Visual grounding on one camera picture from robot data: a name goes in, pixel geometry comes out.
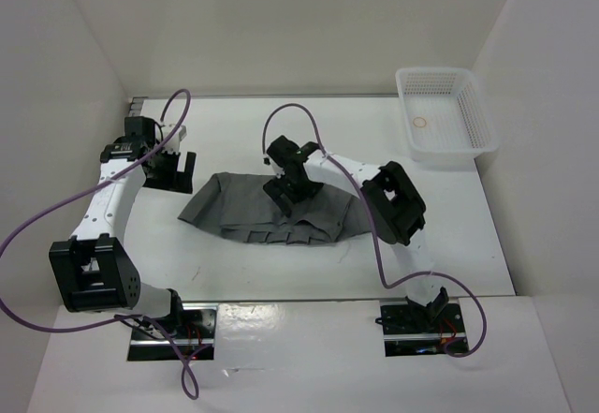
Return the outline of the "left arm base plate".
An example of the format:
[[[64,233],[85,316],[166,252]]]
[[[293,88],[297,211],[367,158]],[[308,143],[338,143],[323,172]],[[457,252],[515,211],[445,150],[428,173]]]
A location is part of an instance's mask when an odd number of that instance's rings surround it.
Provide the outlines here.
[[[215,352],[217,311],[216,303],[185,302],[178,324],[170,319],[159,319],[158,322],[186,359],[212,361]],[[128,361],[177,359],[178,356],[169,340],[154,325],[138,320],[132,323]]]

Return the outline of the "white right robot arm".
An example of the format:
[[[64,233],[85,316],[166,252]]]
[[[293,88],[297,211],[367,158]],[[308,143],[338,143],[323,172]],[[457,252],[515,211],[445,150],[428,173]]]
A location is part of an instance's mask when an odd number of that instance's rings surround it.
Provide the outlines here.
[[[327,154],[317,142],[298,146],[285,136],[264,143],[262,151],[264,163],[275,173],[263,189],[286,217],[324,186],[363,201],[368,224],[375,227],[373,243],[387,243],[402,268],[414,275],[404,282],[409,320],[422,332],[442,321],[448,294],[431,276],[434,263],[424,231],[426,204],[402,165],[359,163]]]

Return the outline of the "grey pleated skirt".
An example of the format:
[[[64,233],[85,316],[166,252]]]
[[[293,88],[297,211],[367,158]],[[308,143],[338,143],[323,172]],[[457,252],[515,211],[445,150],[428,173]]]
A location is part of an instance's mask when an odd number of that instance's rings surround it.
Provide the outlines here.
[[[179,213],[196,229],[236,243],[329,245],[371,231],[361,202],[333,186],[285,216],[263,190],[266,175],[214,173]]]

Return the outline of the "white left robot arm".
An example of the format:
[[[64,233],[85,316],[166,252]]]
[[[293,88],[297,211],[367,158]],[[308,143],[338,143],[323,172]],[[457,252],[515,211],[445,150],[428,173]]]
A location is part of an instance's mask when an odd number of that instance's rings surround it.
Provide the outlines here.
[[[94,193],[78,226],[66,241],[51,245],[49,259],[66,310],[113,311],[148,316],[140,325],[172,338],[183,332],[183,302],[172,288],[141,282],[124,249],[127,222],[141,188],[189,194],[196,156],[182,155],[184,126],[137,116],[124,121],[124,135],[101,152],[103,185]],[[183,170],[178,169],[184,158]]]

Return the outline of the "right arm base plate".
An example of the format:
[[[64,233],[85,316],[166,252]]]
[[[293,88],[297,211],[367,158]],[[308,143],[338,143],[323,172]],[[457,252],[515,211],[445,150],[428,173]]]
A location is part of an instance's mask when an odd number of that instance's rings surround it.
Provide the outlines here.
[[[431,356],[470,350],[460,305],[450,302],[433,321],[420,317],[408,302],[382,302],[374,322],[383,333],[386,357]]]

